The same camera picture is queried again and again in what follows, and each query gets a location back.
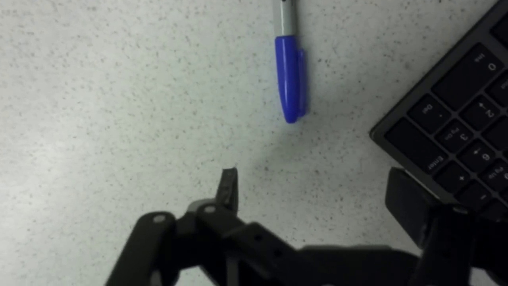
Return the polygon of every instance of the keyboard key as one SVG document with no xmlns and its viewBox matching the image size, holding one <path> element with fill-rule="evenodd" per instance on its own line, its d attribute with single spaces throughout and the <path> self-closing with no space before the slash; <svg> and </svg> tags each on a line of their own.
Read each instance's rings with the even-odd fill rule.
<svg viewBox="0 0 508 286">
<path fill-rule="evenodd" d="M 451 163 L 435 177 L 435 182 L 440 183 L 445 191 L 456 194 L 465 188 L 470 175 L 459 164 Z"/>
<path fill-rule="evenodd" d="M 472 172 L 478 174 L 486 171 L 495 161 L 495 153 L 487 148 L 487 145 L 475 142 L 459 156 L 459 159 Z"/>
<path fill-rule="evenodd" d="M 456 196 L 456 199 L 478 212 L 491 202 L 492 196 L 484 186 L 475 182 Z"/>
<path fill-rule="evenodd" d="M 478 97 L 465 112 L 462 118 L 476 131 L 489 126 L 497 117 L 500 110 L 486 97 Z"/>
<path fill-rule="evenodd" d="M 481 180 L 489 185 L 494 191 L 503 193 L 508 191 L 508 164 L 497 163 L 489 169 Z"/>
<path fill-rule="evenodd" d="M 487 94 L 502 107 L 508 107 L 508 74 L 503 74 L 494 85 L 487 90 Z"/>
<path fill-rule="evenodd" d="M 387 134 L 387 142 L 427 174 L 446 161 L 446 153 L 419 132 L 408 120 L 399 121 Z"/>
<path fill-rule="evenodd" d="M 478 45 L 432 91 L 453 110 L 459 110 L 502 69 L 503 64 Z"/>
<path fill-rule="evenodd" d="M 486 134 L 486 140 L 497 150 L 508 148 L 508 118 L 499 120 Z"/>
<path fill-rule="evenodd" d="M 495 223 L 502 223 L 502 221 L 508 223 L 508 209 L 500 202 L 494 202 L 481 213 L 481 218 L 486 218 Z"/>
<path fill-rule="evenodd" d="M 502 45 L 508 48 L 508 16 L 494 28 L 492 34 Z"/>
<path fill-rule="evenodd" d="M 437 136 L 437 140 L 451 153 L 462 150 L 472 139 L 473 134 L 459 121 L 453 121 Z"/>
<path fill-rule="evenodd" d="M 410 112 L 410 118 L 416 121 L 429 134 L 440 129 L 449 118 L 449 112 L 438 101 L 426 96 Z"/>
</svg>

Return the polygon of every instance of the white table surface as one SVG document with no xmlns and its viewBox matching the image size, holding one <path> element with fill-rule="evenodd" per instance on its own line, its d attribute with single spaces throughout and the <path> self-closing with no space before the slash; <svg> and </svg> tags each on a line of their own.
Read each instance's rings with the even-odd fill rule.
<svg viewBox="0 0 508 286">
<path fill-rule="evenodd" d="M 103 285 L 138 217 L 225 167 L 295 247 L 416 252 L 368 131 L 492 4 L 300 0 L 311 112 L 287 126 L 270 0 L 2 0 L 0 285 Z"/>
</svg>

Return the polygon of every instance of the marker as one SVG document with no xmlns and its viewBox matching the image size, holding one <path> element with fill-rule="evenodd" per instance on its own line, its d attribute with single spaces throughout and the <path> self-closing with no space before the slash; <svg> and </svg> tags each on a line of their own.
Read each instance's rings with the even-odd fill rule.
<svg viewBox="0 0 508 286">
<path fill-rule="evenodd" d="M 294 0 L 275 0 L 275 55 L 281 105 L 286 123 L 297 123 L 306 113 L 305 51 L 299 50 Z"/>
</svg>

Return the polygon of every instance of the speckled countertop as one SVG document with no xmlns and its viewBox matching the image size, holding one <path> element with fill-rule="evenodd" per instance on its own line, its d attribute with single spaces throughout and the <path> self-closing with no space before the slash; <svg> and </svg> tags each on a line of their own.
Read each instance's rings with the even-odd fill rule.
<svg viewBox="0 0 508 286">
<path fill-rule="evenodd" d="M 103 285 L 140 215 L 224 167 L 295 247 L 416 252 L 368 131 L 492 4 L 300 0 L 311 113 L 286 126 L 270 0 L 2 0 L 0 285 Z"/>
</svg>

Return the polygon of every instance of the black keyboard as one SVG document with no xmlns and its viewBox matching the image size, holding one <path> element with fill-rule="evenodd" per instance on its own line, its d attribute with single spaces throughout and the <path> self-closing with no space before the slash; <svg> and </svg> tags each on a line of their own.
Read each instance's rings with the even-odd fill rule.
<svg viewBox="0 0 508 286">
<path fill-rule="evenodd" d="M 372 139 L 443 202 L 508 221 L 508 2 L 499 2 Z"/>
</svg>

